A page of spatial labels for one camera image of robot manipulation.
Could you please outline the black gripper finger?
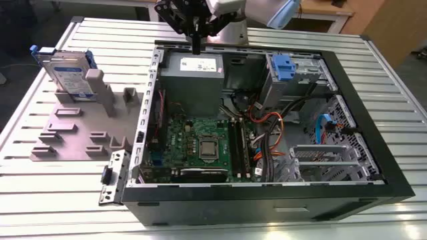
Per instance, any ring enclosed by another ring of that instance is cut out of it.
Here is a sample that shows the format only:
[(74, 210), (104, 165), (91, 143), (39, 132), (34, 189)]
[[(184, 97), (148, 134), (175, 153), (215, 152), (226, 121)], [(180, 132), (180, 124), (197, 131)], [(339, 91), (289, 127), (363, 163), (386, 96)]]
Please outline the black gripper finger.
[(222, 14), (214, 20), (211, 20), (213, 14), (206, 12), (198, 16), (197, 21), (197, 54), (202, 53), (202, 39), (209, 36), (214, 37), (221, 30), (230, 24), (238, 17), (238, 12), (230, 12)]
[(198, 54), (198, 31), (194, 23), (194, 6), (190, 0), (158, 0), (154, 7), (158, 15), (175, 32), (190, 37), (193, 54)]

